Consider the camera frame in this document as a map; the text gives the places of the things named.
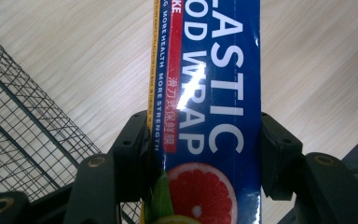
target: black wire mesh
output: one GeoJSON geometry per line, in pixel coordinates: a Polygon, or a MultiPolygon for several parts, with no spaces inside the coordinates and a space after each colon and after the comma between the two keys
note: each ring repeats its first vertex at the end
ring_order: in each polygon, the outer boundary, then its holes
{"type": "MultiPolygon", "coordinates": [[[[31,201],[75,180],[76,167],[101,151],[0,46],[0,192],[31,201]]],[[[123,219],[139,222],[140,204],[123,203],[123,219]]]]}

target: yellow stripe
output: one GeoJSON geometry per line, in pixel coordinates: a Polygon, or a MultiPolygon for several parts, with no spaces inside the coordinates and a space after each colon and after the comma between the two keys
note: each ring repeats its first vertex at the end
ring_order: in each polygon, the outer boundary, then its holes
{"type": "Polygon", "coordinates": [[[158,52],[158,28],[159,28],[159,1],[155,0],[154,24],[153,24],[153,43],[152,43],[152,62],[150,67],[150,84],[149,84],[149,102],[147,110],[147,126],[151,132],[153,128],[154,97],[156,87],[156,70],[157,70],[157,52],[158,52]]]}

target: light wood surface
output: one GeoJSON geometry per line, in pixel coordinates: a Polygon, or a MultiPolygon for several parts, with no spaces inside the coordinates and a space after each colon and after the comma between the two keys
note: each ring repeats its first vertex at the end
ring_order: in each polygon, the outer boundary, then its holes
{"type": "MultiPolygon", "coordinates": [[[[102,151],[146,109],[153,1],[0,0],[0,43],[102,151]]],[[[358,1],[262,0],[262,107],[343,158],[358,143],[358,1]]],[[[264,223],[292,203],[263,201],[264,223]]]]}

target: red stripe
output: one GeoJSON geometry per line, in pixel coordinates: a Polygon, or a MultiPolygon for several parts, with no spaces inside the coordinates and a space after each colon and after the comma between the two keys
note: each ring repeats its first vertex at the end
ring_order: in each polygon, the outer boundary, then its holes
{"type": "Polygon", "coordinates": [[[177,144],[178,111],[176,107],[179,102],[180,89],[182,22],[183,4],[181,4],[180,12],[172,11],[171,16],[163,135],[163,148],[167,152],[176,152],[177,144]]]}

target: citrus slice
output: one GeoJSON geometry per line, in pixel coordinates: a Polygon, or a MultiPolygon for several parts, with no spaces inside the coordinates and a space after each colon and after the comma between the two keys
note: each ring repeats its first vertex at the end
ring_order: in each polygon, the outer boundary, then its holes
{"type": "Polygon", "coordinates": [[[211,165],[189,162],[168,172],[173,212],[202,224],[236,224],[237,200],[228,178],[211,165]]]}
{"type": "Polygon", "coordinates": [[[159,218],[153,224],[200,224],[200,223],[191,217],[173,215],[173,216],[159,218]]]}

